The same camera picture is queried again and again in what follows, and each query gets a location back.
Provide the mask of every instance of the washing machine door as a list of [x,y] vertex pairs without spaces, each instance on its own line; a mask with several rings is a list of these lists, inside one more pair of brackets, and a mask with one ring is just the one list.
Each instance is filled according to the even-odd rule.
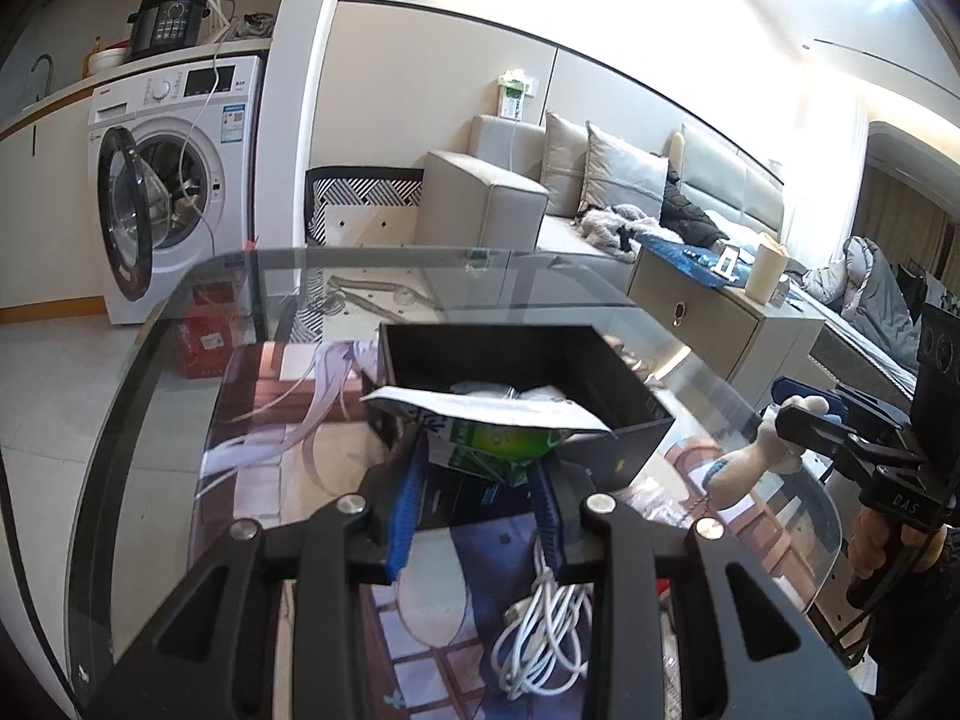
[[154,249],[170,230],[170,193],[137,153],[126,127],[104,133],[97,204],[113,278],[127,300],[138,300],[150,287]]

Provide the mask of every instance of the cabinet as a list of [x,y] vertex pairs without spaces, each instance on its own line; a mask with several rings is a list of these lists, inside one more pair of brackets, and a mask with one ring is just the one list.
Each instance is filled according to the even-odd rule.
[[630,300],[689,346],[756,409],[779,376],[811,381],[808,355],[824,325],[806,305],[761,306],[743,290],[711,290],[642,250]]
[[88,98],[0,141],[0,308],[100,295]]

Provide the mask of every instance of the human hand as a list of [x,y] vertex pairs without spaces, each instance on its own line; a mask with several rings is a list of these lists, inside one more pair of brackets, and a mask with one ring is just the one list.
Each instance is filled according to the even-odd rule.
[[[861,507],[853,523],[853,537],[847,547],[847,560],[850,561],[853,573],[860,579],[870,579],[872,573],[883,567],[887,562],[884,548],[890,539],[890,525],[879,512],[867,507]],[[926,541],[926,533],[914,530],[909,525],[901,529],[901,541],[906,547],[919,549]],[[933,567],[944,551],[947,541],[947,527],[940,528],[939,533],[933,536],[925,555],[920,558],[914,571],[926,571]]]

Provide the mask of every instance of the metal screw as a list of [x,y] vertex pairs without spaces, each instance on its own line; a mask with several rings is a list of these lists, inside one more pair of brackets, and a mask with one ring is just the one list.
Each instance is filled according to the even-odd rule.
[[697,520],[697,533],[711,541],[717,541],[717,538],[723,536],[723,525],[713,517],[704,517]]
[[594,514],[609,514],[616,507],[616,501],[606,493],[594,493],[587,498],[587,508]]
[[360,514],[366,507],[367,501],[363,498],[363,495],[357,495],[355,493],[344,495],[343,498],[337,501],[337,509],[344,514]]
[[256,536],[259,528],[256,519],[238,519],[237,522],[230,525],[230,537],[237,541],[249,541]]

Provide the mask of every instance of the white cable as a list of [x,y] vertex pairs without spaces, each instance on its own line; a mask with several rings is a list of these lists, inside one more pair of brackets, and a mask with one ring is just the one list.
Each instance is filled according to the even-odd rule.
[[[573,687],[587,675],[577,624],[583,610],[587,624],[593,624],[593,606],[587,584],[559,586],[553,571],[546,565],[544,548],[539,538],[534,543],[536,579],[531,585],[533,596],[512,605],[504,615],[507,627],[493,645],[490,666],[497,675],[500,689],[511,701],[524,693],[557,696]],[[512,637],[507,658],[500,660],[500,650]],[[568,651],[563,644],[569,642]],[[545,688],[553,672],[569,672],[569,677],[556,688]]]
[[517,124],[520,124],[520,119],[514,119],[514,128],[510,131],[510,154],[507,156],[507,170],[510,172],[514,171],[514,136],[517,133]]
[[[208,4],[212,5],[213,8],[218,11],[219,15],[223,15],[219,7],[215,4],[213,0],[206,0]],[[211,60],[213,64],[213,86],[210,87],[210,92],[206,96],[206,99],[203,101],[203,105],[200,107],[200,110],[195,115],[193,122],[190,122],[190,128],[186,131],[186,137],[184,138],[184,144],[181,146],[181,156],[179,160],[176,161],[176,177],[179,178],[181,182],[181,192],[184,194],[184,199],[190,205],[191,208],[197,213],[200,217],[200,221],[203,222],[203,226],[206,227],[206,232],[210,235],[210,256],[217,256],[217,244],[213,237],[213,227],[210,226],[210,222],[206,220],[205,210],[200,210],[200,206],[197,205],[197,202],[193,197],[189,196],[186,191],[186,185],[184,184],[184,154],[186,153],[186,146],[190,142],[190,136],[193,134],[193,130],[197,127],[197,122],[200,120],[200,117],[203,116],[203,111],[206,110],[206,107],[210,103],[210,98],[213,97],[214,93],[217,91],[217,87],[220,85],[220,69],[217,67],[217,56],[220,54],[220,48],[224,45],[224,38],[229,34],[229,29],[220,36],[220,40],[217,41],[217,47],[213,52],[213,59]],[[210,187],[206,188],[206,193],[208,194],[208,207],[209,207],[209,195]]]
[[296,381],[290,386],[290,389],[287,389],[287,391],[282,392],[281,394],[279,394],[277,397],[275,397],[274,399],[272,399],[272,401],[270,401],[270,403],[264,403],[262,406],[259,406],[259,407],[257,407],[256,409],[250,410],[250,411],[247,412],[247,413],[242,413],[242,414],[239,415],[239,416],[234,416],[234,418],[228,419],[228,420],[227,420],[227,424],[230,424],[230,423],[232,423],[232,422],[242,422],[244,419],[249,419],[249,418],[251,418],[252,416],[258,415],[258,413],[264,413],[266,410],[270,410],[271,408],[274,408],[274,406],[277,405],[277,403],[280,403],[280,401],[284,400],[288,395],[291,395],[291,394],[293,393],[294,389],[296,389],[296,388],[297,388],[298,386],[300,386],[301,384],[304,384],[304,382],[306,381],[306,377],[309,376],[311,373],[313,373],[314,367],[315,367],[316,365],[317,365],[317,361],[316,361],[316,360],[311,360],[309,367],[307,367],[307,370],[304,370],[304,375],[302,375],[301,377],[299,377],[299,379],[296,380]]

